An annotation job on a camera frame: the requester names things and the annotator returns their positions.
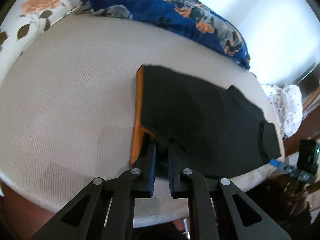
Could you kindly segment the black pants with orange lining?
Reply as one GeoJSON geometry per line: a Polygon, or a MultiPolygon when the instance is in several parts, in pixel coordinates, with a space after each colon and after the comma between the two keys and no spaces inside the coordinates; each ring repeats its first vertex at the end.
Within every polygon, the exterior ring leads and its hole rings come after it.
{"type": "Polygon", "coordinates": [[[274,125],[234,86],[227,89],[162,66],[136,73],[131,162],[143,136],[173,146],[188,168],[209,178],[234,178],[280,157],[274,125]]]}

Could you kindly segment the white patterned cloth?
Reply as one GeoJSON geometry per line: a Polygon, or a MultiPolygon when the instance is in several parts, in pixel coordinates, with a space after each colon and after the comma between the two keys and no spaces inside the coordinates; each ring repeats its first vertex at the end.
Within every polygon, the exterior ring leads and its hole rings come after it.
{"type": "Polygon", "coordinates": [[[299,129],[303,118],[302,94],[297,85],[280,88],[261,85],[277,117],[282,138],[293,136],[299,129]]]}

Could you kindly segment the navy dog print blanket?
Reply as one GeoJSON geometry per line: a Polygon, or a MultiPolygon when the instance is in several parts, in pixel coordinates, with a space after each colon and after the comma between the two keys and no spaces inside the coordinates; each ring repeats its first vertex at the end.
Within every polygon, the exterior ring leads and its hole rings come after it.
{"type": "Polygon", "coordinates": [[[199,0],[80,0],[77,13],[145,22],[184,36],[249,69],[240,32],[199,0]]]}

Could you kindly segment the white floral pillow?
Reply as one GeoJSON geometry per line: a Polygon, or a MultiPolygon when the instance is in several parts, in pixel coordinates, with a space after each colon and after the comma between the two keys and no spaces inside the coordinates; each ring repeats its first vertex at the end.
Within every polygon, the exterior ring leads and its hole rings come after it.
{"type": "Polygon", "coordinates": [[[68,0],[17,0],[1,24],[1,81],[42,33],[73,10],[68,0]]]}

